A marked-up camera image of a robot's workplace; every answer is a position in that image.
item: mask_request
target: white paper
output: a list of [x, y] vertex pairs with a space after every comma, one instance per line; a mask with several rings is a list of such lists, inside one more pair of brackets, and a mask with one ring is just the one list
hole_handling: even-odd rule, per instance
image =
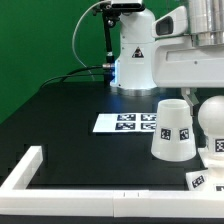
[[99, 114], [93, 132], [154, 132], [156, 113]]

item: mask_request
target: green backdrop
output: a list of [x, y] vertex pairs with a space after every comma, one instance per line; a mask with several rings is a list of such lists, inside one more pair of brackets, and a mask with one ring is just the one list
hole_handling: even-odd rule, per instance
[[[26, 102], [47, 79], [80, 65], [71, 39], [80, 16], [97, 0], [0, 0], [0, 122]], [[178, 0], [145, 0], [156, 18], [179, 5]], [[89, 14], [77, 38], [87, 65], [105, 61], [101, 16]], [[119, 26], [112, 30], [119, 55]]]

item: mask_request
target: white cup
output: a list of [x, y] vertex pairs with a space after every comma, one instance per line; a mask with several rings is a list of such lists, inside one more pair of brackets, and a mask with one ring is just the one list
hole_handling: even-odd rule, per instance
[[162, 160], [180, 162], [196, 155], [190, 107], [185, 100], [160, 101], [152, 154]]

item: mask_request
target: white border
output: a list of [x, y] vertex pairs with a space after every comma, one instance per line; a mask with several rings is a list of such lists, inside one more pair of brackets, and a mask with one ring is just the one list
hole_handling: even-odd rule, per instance
[[224, 218], [223, 192], [25, 190], [42, 160], [30, 147], [0, 188], [0, 214]]

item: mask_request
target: black table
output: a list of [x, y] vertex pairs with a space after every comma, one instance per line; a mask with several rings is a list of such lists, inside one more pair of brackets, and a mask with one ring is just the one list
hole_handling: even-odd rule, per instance
[[[200, 90], [203, 102], [223, 90]], [[42, 145], [44, 162], [29, 189], [188, 190], [185, 173], [204, 169], [198, 155], [172, 163], [151, 154], [152, 133], [93, 133], [99, 113], [155, 113], [166, 89], [144, 97], [110, 92], [101, 82], [50, 84], [0, 126], [1, 184], [31, 145]], [[194, 117], [197, 146], [204, 136]], [[0, 216], [0, 223], [188, 223], [185, 219]], [[191, 219], [191, 223], [214, 223]]]

